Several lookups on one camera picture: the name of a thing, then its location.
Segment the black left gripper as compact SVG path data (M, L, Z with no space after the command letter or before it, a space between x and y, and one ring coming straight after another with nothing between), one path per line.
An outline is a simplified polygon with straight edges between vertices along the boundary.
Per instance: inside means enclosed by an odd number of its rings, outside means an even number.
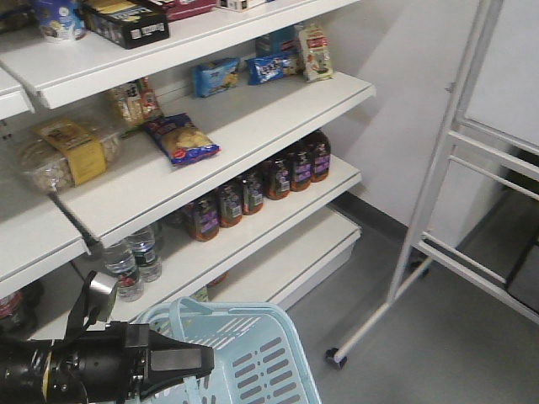
M165 337L147 324L112 322L103 331L54 345L50 402L145 400L187 379L205 377L214 367L211 347Z

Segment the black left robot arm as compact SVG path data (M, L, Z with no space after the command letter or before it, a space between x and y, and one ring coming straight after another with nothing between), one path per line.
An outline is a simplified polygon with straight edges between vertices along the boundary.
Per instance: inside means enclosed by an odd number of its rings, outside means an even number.
M62 340L1 343L3 403L125 403L200 379L212 348L168 338L147 324L111 322Z

